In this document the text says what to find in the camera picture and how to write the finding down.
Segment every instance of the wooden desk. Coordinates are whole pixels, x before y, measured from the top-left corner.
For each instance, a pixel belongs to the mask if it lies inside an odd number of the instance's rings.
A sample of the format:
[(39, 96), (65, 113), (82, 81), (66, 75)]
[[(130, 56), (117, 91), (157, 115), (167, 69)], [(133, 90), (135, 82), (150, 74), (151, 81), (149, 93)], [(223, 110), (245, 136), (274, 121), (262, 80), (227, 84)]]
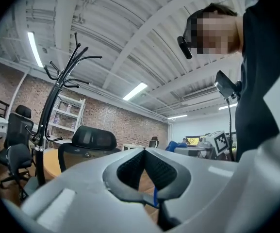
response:
[(61, 174), (58, 160), (58, 150), (50, 150), (44, 153), (44, 170), (53, 178)]

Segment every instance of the metal shelf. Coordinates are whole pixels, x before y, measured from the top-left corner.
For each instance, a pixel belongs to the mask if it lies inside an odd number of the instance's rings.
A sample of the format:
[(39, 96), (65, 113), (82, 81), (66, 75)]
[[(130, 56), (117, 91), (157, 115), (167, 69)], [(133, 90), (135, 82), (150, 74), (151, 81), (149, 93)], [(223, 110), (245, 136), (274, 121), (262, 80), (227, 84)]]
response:
[(81, 107), (82, 104), (84, 103), (84, 102), (66, 97), (66, 96), (61, 95), (61, 94), (59, 94), (58, 96), (59, 96), (59, 98), (61, 99), (62, 102), (69, 103), (69, 104), (74, 105), (76, 107)]
[(72, 117), (72, 118), (75, 118), (77, 119), (78, 118), (78, 115), (76, 114), (72, 114), (70, 112), (66, 112), (66, 111), (63, 111), (63, 110), (59, 110), (57, 108), (53, 108), (54, 111), (56, 111), (57, 113), (60, 113), (60, 114), (63, 114), (63, 115), (66, 115), (66, 116), (69, 116), (69, 117)]
[(62, 126), (62, 125), (55, 124), (55, 123), (52, 123), (52, 122), (49, 122), (48, 124), (51, 125), (51, 126), (54, 126), (54, 127), (60, 128), (60, 129), (63, 129), (63, 130), (68, 130), (68, 131), (75, 132), (75, 129), (71, 129), (71, 128), (66, 127), (66, 126)]

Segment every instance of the brick wall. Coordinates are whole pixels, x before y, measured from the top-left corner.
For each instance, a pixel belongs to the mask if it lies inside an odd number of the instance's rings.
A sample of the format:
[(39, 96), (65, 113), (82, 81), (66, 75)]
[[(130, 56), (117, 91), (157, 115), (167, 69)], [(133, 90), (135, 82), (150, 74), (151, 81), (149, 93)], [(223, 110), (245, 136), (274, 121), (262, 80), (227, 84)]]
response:
[(0, 63), (0, 100), (10, 103), (22, 77), (23, 72)]
[[(16, 71), (13, 68), (8, 68), (7, 74), (11, 73), (12, 70)], [(32, 110), (32, 121), (38, 124), (43, 106), (51, 88), (51, 83), (28, 75), (21, 85), (12, 111), (14, 111), (18, 105), (23, 104)], [(76, 100), (80, 98), (86, 99), (83, 124), (89, 127), (111, 131), (116, 136), (117, 147), (120, 149), (123, 143), (135, 143), (148, 146), (152, 136), (157, 136), (160, 141), (159, 147), (165, 149), (168, 137), (167, 124), (67, 89), (63, 89), (61, 94)], [(71, 113), (77, 114), (78, 111), (76, 111), (75, 107), (72, 107)], [(59, 124), (68, 127), (70, 127), (74, 121), (66, 116), (59, 117)], [(53, 130), (52, 134), (64, 138), (70, 138), (72, 135), (69, 131), (57, 128)]]

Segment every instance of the white shelving unit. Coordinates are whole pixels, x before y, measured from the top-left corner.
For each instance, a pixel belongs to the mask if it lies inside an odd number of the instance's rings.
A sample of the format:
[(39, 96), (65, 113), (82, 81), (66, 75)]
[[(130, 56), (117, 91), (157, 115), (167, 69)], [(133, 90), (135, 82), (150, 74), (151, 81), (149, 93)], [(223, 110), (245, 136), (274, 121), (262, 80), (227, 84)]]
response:
[[(66, 103), (67, 105), (70, 104), (72, 106), (78, 107), (79, 108), (78, 115), (59, 109), (59, 106), (60, 106), (60, 104), (62, 102)], [(53, 127), (70, 131), (74, 135), (76, 130), (81, 125), (83, 125), (82, 115), (83, 115), (83, 111), (85, 109), (85, 102), (86, 102), (85, 99), (83, 99), (83, 100), (75, 100), (75, 99), (69, 98), (69, 97), (67, 97), (65, 95), (62, 95), (62, 94), (58, 95), (58, 98), (57, 98), (57, 101), (55, 103), (55, 106), (52, 109), (52, 112), (53, 112), (52, 120), (48, 123), (48, 133), (50, 135), (50, 139), (56, 139), (56, 138), (59, 137), (59, 136), (52, 135), (52, 128)], [(66, 126), (60, 125), (60, 124), (57, 124), (57, 123), (54, 123), (54, 120), (55, 120), (56, 116), (59, 115), (59, 114), (67, 116), (69, 118), (72, 118), (74, 121), (76, 121), (74, 129), (72, 129), (70, 127), (66, 127)], [(63, 139), (61, 141), (56, 141), (55, 143), (63, 144), (63, 143), (70, 143), (70, 142), (71, 142), (71, 139)]]

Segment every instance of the white wall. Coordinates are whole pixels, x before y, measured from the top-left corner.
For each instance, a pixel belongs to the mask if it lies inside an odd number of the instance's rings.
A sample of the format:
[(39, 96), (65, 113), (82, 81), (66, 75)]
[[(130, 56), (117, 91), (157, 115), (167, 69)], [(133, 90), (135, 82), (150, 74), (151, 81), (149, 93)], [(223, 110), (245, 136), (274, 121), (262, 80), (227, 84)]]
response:
[[(172, 140), (181, 142), (183, 138), (189, 135), (205, 135), (206, 133), (213, 133), (215, 131), (224, 130), (229, 132), (229, 113), (218, 113), (216, 115), (209, 115), (199, 119), (180, 120), (180, 122), (171, 122), (172, 125)], [(231, 131), (235, 129), (235, 110), (231, 110)]]

